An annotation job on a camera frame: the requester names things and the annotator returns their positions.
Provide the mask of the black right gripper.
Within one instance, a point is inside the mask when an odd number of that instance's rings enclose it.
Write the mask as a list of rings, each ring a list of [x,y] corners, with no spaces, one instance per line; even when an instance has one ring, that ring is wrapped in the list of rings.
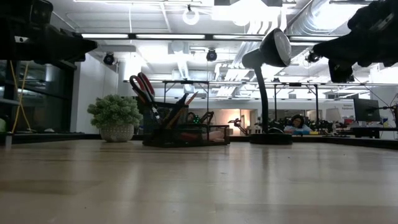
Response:
[[[329,73],[333,83],[353,81],[353,65],[368,67],[382,63],[391,67],[397,63],[397,38],[348,34],[313,46],[313,52],[329,59]]]

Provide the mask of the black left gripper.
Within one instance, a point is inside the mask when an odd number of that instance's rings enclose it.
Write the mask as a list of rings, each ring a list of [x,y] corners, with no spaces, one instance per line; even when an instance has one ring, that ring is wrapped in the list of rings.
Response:
[[[67,35],[53,26],[41,29],[27,29],[17,33],[10,26],[1,28],[1,60],[35,60],[49,63],[57,60],[84,62],[86,53],[98,47],[94,40],[84,39],[80,33],[69,32],[77,40],[72,49],[74,53],[67,58]]]

